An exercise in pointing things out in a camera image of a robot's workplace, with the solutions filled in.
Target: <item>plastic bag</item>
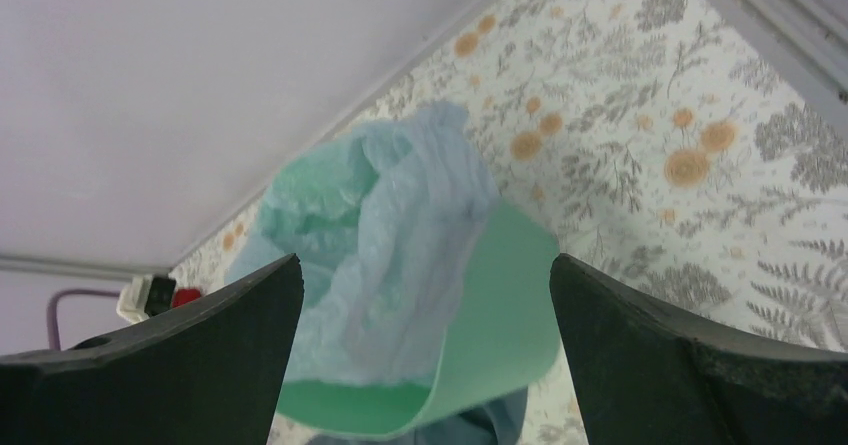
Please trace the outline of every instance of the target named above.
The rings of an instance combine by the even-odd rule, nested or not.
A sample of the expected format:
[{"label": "plastic bag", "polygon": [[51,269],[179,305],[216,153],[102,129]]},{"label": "plastic bag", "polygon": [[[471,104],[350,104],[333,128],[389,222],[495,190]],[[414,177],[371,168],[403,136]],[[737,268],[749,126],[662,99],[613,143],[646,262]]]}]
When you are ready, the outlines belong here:
[{"label": "plastic bag", "polygon": [[287,253],[305,299],[286,382],[429,385],[465,266],[499,200],[438,102],[357,127],[286,166],[266,191],[227,283]]}]

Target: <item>white ceiling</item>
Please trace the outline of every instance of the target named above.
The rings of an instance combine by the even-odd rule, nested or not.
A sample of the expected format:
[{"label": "white ceiling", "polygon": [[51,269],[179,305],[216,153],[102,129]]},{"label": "white ceiling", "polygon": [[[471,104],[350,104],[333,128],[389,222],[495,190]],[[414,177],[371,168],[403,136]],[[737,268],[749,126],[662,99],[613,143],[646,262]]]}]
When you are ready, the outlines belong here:
[{"label": "white ceiling", "polygon": [[486,0],[0,0],[0,256],[173,265]]}]

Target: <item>purple cable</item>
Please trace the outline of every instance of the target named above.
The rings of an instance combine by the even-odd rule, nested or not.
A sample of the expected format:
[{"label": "purple cable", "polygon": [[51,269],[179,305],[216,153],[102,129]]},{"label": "purple cable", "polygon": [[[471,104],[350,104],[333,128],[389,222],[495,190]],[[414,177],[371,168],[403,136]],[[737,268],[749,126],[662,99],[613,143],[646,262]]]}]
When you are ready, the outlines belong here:
[{"label": "purple cable", "polygon": [[47,343],[51,350],[61,350],[59,344],[59,301],[70,295],[84,295],[89,297],[119,298],[120,292],[108,292],[106,290],[91,290],[87,288],[69,288],[56,292],[47,303]]}]

